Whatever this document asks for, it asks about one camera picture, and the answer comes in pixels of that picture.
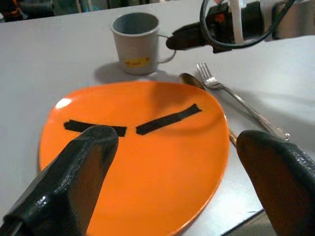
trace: fork handle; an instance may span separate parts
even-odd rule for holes
[[[269,120],[267,120],[263,115],[255,111],[253,108],[251,108],[249,105],[245,103],[245,101],[236,93],[234,93],[232,90],[230,90],[227,87],[222,87],[225,91],[227,91],[229,94],[231,94],[236,100],[238,100],[245,108],[248,110],[252,116],[254,116],[259,123],[268,130],[271,134],[277,136],[278,138],[289,140],[290,134],[283,131],[280,127],[276,126],[275,124],[271,123]]]

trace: black cable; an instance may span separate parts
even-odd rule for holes
[[[203,0],[201,9],[200,9],[200,28],[201,31],[203,33],[203,36],[205,37],[206,41],[215,47],[218,48],[223,48],[223,49],[240,49],[240,48],[247,48],[250,46],[253,46],[259,42],[261,42],[262,40],[264,40],[265,38],[267,38],[278,26],[278,24],[280,23],[280,21],[283,19],[283,17],[286,15],[286,13],[289,11],[290,7],[294,4],[296,0],[289,0],[285,6],[283,7],[282,11],[277,15],[277,17],[275,18],[274,22],[272,23],[272,25],[269,27],[269,29],[259,38],[254,39],[254,40],[250,40],[248,42],[244,42],[244,43],[222,43],[219,42],[217,40],[215,40],[210,32],[208,31],[208,27],[207,27],[207,23],[206,23],[206,11],[207,11],[207,5],[209,0]]]

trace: gray mug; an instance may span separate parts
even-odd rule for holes
[[[143,75],[157,70],[159,63],[172,60],[173,55],[158,60],[158,18],[144,12],[129,13],[115,19],[111,25],[118,58],[129,74]]]

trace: mug handle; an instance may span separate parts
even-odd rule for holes
[[[163,38],[168,38],[167,36],[162,35],[162,34],[158,34],[158,36],[159,36],[159,37],[163,37]],[[176,55],[176,52],[177,52],[177,51],[174,50],[173,55],[171,55],[170,57],[168,57],[168,58],[166,58],[166,59],[164,59],[164,60],[162,60],[162,61],[158,61],[158,63],[159,63],[159,64],[161,64],[161,63],[167,63],[167,62],[173,60],[173,58],[174,58],[175,55]]]

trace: table surface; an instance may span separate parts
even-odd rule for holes
[[[49,110],[79,88],[150,79],[178,82],[198,75],[206,62],[214,75],[257,111],[291,134],[315,157],[315,37],[305,36],[214,55],[210,46],[178,51],[149,76],[125,74],[118,66],[110,22],[144,11],[160,19],[170,34],[197,22],[201,1],[173,1],[92,13],[0,24],[0,216],[7,213],[37,174],[38,147]],[[161,57],[172,52],[160,41]],[[261,129],[224,91],[211,91],[222,104],[232,130]],[[262,206],[232,146],[222,182],[185,235],[221,235]]]

